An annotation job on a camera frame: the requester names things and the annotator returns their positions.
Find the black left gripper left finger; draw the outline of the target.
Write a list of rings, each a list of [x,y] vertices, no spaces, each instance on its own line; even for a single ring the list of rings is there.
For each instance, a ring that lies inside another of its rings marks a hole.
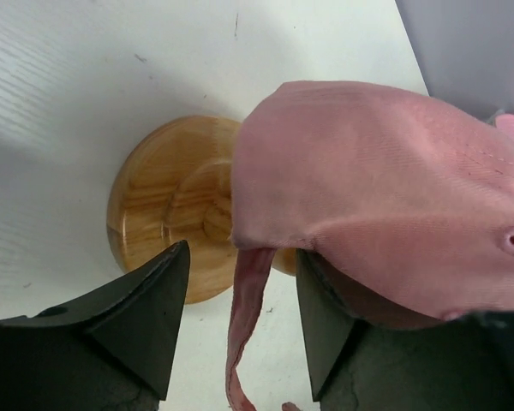
[[[0,410],[158,409],[188,274],[179,241],[85,295],[0,320]]]

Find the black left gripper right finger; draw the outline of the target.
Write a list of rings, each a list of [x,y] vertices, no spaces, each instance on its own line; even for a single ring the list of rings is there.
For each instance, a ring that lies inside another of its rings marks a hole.
[[[514,313],[478,313],[422,331],[391,331],[407,313],[296,255],[313,399],[324,410],[514,410]]]

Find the pink baseball cap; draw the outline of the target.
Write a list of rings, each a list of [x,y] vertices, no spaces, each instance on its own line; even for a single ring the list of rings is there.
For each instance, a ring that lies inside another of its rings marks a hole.
[[[423,319],[514,311],[514,140],[494,119],[392,86],[286,82],[242,122],[230,186],[234,410],[253,408],[236,368],[280,250]]]

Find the wooden mushroom hat stand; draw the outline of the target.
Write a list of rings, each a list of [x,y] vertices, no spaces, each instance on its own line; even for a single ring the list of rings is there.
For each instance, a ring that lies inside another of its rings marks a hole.
[[[106,225],[111,252],[131,272],[170,245],[191,253],[188,304],[233,284],[230,167],[239,122],[183,116],[153,130],[128,155],[112,185]]]

